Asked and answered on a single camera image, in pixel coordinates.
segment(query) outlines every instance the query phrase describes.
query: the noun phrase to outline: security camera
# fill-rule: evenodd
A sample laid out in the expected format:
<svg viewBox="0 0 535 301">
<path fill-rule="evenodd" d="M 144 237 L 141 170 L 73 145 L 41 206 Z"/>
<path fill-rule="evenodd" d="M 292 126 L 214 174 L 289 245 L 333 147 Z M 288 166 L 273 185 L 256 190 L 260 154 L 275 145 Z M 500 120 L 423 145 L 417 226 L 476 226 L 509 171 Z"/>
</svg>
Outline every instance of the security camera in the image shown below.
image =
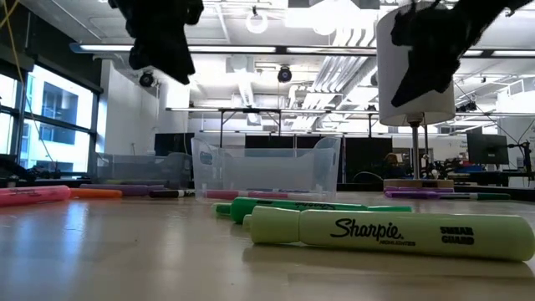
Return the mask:
<svg viewBox="0 0 535 301">
<path fill-rule="evenodd" d="M 281 67 L 280 71 L 278 71 L 277 79 L 279 83 L 283 84 L 292 80 L 292 71 L 290 71 L 290 68 L 288 66 Z"/>
<path fill-rule="evenodd" d="M 152 72 L 144 72 L 143 75 L 141 75 L 140 85 L 145 88 L 151 88 L 156 85 L 156 80 L 154 75 L 152 75 Z"/>
</svg>

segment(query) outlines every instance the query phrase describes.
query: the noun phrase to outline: desk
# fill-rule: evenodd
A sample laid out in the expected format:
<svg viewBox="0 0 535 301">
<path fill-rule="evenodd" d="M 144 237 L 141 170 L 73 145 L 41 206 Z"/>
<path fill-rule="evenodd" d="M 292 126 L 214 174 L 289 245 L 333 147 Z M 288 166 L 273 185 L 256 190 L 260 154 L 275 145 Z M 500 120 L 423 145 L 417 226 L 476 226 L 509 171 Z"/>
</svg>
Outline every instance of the desk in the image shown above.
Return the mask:
<svg viewBox="0 0 535 301">
<path fill-rule="evenodd" d="M 340 193 L 417 212 L 518 214 L 516 202 L 430 202 Z M 527 263 L 253 246 L 192 199 L 77 201 L 0 209 L 0 300 L 533 300 Z"/>
<path fill-rule="evenodd" d="M 521 171 L 477 171 L 466 174 L 450 174 L 448 179 L 455 183 L 473 182 L 479 186 L 499 185 L 509 186 L 510 177 L 528 177 L 529 174 Z"/>
</svg>

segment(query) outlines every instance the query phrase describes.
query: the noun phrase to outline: yellow cable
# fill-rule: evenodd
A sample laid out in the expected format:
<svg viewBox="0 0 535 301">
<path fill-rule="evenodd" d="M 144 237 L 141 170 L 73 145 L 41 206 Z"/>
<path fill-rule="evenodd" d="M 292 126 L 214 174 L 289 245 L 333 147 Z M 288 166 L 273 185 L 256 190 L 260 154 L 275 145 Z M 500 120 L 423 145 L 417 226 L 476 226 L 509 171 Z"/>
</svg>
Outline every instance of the yellow cable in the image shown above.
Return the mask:
<svg viewBox="0 0 535 301">
<path fill-rule="evenodd" d="M 13 7 L 8 12 L 8 0 L 4 1 L 3 6 L 5 7 L 6 17 L 4 17 L 4 19 L 0 22 L 0 29 L 2 29 L 3 25 L 8 22 L 9 17 L 13 14 L 19 2 L 20 0 L 15 0 Z"/>
<path fill-rule="evenodd" d="M 28 100 L 28 97 L 26 96 L 26 84 L 24 83 L 24 76 L 23 76 L 23 72 L 20 68 L 20 63 L 18 61 L 18 54 L 17 54 L 17 48 L 15 47 L 15 39 L 13 38 L 13 29 L 11 28 L 11 22 L 9 22 L 9 15 L 11 15 L 11 13 L 13 13 L 13 10 L 15 9 L 15 7 L 17 6 L 18 4 L 18 0 L 15 1 L 15 3 L 13 4 L 13 7 L 11 8 L 11 10 L 8 12 L 8 4 L 7 3 L 4 3 L 3 5 L 3 10 L 4 12 L 6 13 L 6 18 L 2 21 L 2 23 L 0 23 L 0 28 L 4 25 L 4 23 L 7 23 L 8 24 L 8 32 L 9 32 L 9 39 L 11 40 L 11 50 L 13 51 L 13 57 L 15 57 L 15 64 L 17 65 L 17 72 L 18 72 L 18 78 L 20 80 L 20 84 L 23 86 L 23 95 L 24 97 L 26 98 L 26 100 Z M 58 169 L 58 163 L 55 162 L 53 159 L 52 159 L 52 156 L 50 155 L 50 153 L 48 152 L 48 148 L 47 148 L 47 145 L 44 143 L 44 140 L 41 139 L 41 130 L 39 129 L 39 127 L 37 126 L 37 122 L 35 121 L 35 116 L 33 116 L 33 112 L 32 112 L 32 104 L 30 103 L 30 105 L 28 106 L 28 108 L 30 109 L 30 115 L 32 116 L 32 119 L 33 119 L 33 125 L 35 125 L 35 128 L 37 129 L 37 132 L 38 132 L 38 135 L 39 135 L 39 139 L 41 140 L 41 142 L 43 143 L 43 147 L 44 147 L 44 150 L 46 151 L 47 155 L 48 155 L 48 158 L 53 162 L 55 163 L 55 167 L 54 169 L 57 170 Z"/>
</svg>

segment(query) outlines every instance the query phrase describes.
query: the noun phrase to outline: person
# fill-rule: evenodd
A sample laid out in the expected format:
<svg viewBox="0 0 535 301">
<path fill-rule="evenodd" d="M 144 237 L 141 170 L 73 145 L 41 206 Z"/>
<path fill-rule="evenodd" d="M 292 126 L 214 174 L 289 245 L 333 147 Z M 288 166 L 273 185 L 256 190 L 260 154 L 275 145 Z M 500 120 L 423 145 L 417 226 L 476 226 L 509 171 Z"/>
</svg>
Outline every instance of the person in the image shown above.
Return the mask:
<svg viewBox="0 0 535 301">
<path fill-rule="evenodd" d="M 383 179 L 400 179 L 406 176 L 405 171 L 398 162 L 398 157 L 394 153 L 389 153 L 384 159 Z"/>
</svg>

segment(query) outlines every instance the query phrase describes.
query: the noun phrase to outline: orange highlighter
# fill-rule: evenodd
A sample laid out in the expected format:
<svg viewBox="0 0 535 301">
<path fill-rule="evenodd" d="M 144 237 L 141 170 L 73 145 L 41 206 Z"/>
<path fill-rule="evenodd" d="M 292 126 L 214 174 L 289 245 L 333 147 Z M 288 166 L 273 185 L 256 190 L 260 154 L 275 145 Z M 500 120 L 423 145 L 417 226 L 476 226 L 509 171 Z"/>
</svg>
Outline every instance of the orange highlighter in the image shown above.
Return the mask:
<svg viewBox="0 0 535 301">
<path fill-rule="evenodd" d="M 89 188 L 71 188 L 70 198 L 120 198 L 122 191 Z"/>
</svg>

